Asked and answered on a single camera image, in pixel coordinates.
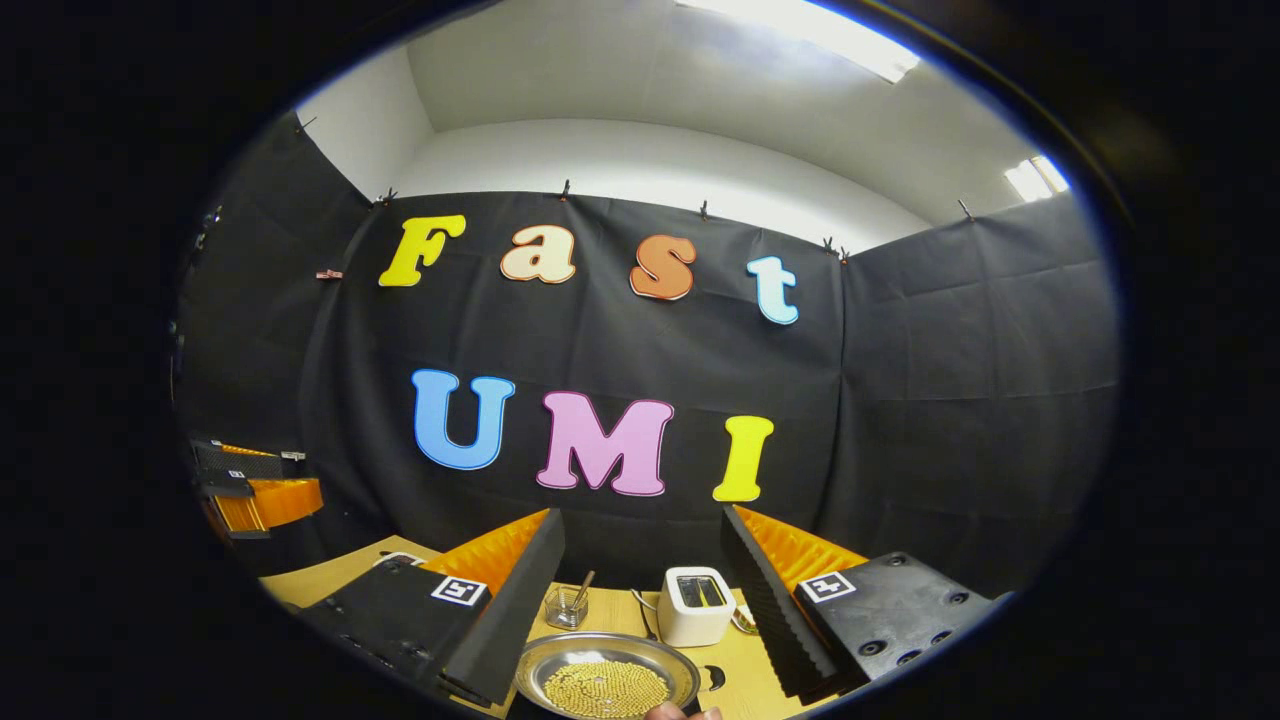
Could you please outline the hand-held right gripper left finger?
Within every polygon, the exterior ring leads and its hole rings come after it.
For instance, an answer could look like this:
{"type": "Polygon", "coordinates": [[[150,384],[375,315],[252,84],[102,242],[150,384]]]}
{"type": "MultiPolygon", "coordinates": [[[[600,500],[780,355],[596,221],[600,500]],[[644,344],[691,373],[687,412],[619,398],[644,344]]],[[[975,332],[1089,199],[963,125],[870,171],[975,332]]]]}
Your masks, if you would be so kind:
{"type": "Polygon", "coordinates": [[[502,705],[564,547],[561,511],[544,509],[429,561],[387,556],[300,619],[424,694],[502,705]]]}

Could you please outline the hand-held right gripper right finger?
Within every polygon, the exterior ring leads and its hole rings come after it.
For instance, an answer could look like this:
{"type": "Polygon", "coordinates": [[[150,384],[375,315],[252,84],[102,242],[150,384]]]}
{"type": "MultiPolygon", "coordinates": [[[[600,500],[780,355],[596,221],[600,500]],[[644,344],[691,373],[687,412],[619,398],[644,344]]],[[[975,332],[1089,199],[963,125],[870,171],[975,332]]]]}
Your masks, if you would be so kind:
{"type": "Polygon", "coordinates": [[[721,546],[782,692],[804,706],[886,684],[1001,605],[909,553],[863,557],[736,503],[721,546]]]}

